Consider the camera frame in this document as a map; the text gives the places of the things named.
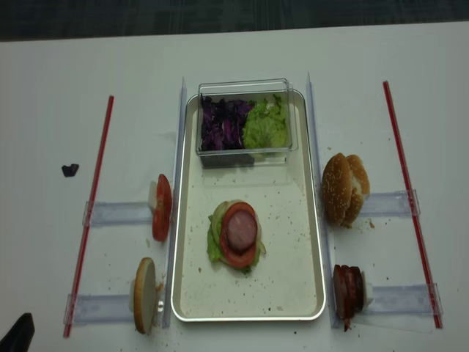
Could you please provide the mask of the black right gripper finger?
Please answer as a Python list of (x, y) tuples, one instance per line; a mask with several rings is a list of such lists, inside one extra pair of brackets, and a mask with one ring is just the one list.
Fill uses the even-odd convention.
[(1, 339), (1, 352), (27, 352), (35, 333), (30, 312), (23, 313)]

